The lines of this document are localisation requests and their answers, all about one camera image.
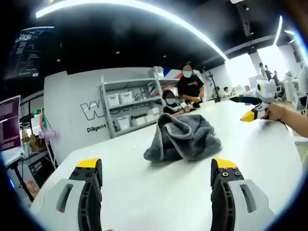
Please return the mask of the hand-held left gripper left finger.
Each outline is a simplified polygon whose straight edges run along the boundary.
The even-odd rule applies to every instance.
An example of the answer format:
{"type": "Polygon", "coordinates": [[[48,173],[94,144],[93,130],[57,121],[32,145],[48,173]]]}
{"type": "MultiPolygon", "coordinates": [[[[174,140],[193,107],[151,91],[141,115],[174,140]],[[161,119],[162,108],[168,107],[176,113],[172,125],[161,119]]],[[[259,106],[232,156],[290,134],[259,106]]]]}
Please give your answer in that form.
{"type": "Polygon", "coordinates": [[[102,160],[83,160],[43,197],[37,218],[46,231],[101,231],[102,160]]]}

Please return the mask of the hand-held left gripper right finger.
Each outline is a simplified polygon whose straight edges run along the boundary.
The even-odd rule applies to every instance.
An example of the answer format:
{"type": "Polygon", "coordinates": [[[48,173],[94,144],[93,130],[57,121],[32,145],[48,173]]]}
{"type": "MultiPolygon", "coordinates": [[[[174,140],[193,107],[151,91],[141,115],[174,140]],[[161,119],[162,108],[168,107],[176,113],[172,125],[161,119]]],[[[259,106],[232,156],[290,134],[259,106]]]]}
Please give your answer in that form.
{"type": "Polygon", "coordinates": [[[274,220],[266,194],[235,163],[213,158],[210,186],[212,231],[264,231],[274,220]]]}

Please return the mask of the person's right hand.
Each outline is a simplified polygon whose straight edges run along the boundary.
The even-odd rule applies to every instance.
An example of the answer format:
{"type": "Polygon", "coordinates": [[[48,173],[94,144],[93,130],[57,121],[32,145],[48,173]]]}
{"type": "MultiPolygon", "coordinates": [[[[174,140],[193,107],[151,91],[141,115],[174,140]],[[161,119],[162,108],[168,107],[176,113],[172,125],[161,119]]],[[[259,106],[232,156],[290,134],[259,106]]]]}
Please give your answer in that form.
{"type": "Polygon", "coordinates": [[[279,105],[277,103],[271,103],[267,108],[267,116],[271,120],[283,121],[286,113],[287,109],[284,106],[279,105]]]}

